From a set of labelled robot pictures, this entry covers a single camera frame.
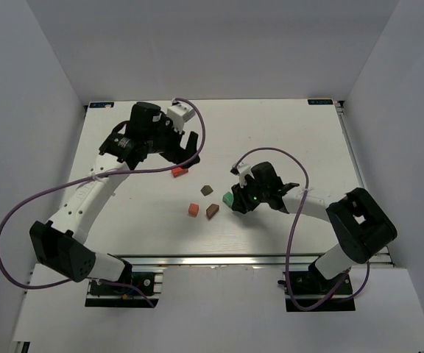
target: wall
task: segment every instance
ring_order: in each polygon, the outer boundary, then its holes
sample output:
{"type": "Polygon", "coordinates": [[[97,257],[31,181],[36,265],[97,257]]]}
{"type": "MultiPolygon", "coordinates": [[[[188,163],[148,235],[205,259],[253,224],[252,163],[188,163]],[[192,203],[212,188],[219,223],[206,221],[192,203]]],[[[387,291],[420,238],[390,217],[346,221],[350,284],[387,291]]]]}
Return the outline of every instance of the wall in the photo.
{"type": "Polygon", "coordinates": [[[400,1],[346,108],[368,188],[399,231],[390,250],[424,310],[424,1],[400,1]]]}
{"type": "MultiPolygon", "coordinates": [[[[82,105],[27,3],[0,0],[0,220],[17,202],[67,177],[82,105]]],[[[28,229],[54,210],[47,197],[17,213],[2,239],[4,263],[21,281],[35,261],[28,229]]],[[[0,274],[0,352],[10,342],[23,291],[0,274]]]]}
{"type": "Polygon", "coordinates": [[[398,0],[28,0],[83,102],[345,99],[398,0]]]}

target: orange block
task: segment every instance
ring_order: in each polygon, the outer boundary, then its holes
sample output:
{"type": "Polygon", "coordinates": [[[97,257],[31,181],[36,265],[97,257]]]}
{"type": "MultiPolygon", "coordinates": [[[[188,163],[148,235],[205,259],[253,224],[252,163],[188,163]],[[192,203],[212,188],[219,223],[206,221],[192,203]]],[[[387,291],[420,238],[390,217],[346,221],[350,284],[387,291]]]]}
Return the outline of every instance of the orange block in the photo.
{"type": "Polygon", "coordinates": [[[173,177],[177,178],[179,177],[179,175],[183,175],[189,172],[189,169],[185,168],[182,169],[181,167],[177,167],[173,170],[171,170],[171,172],[173,173],[173,177]]]}
{"type": "Polygon", "coordinates": [[[199,205],[198,204],[190,204],[189,205],[189,215],[196,217],[197,213],[199,213],[199,205]]]}

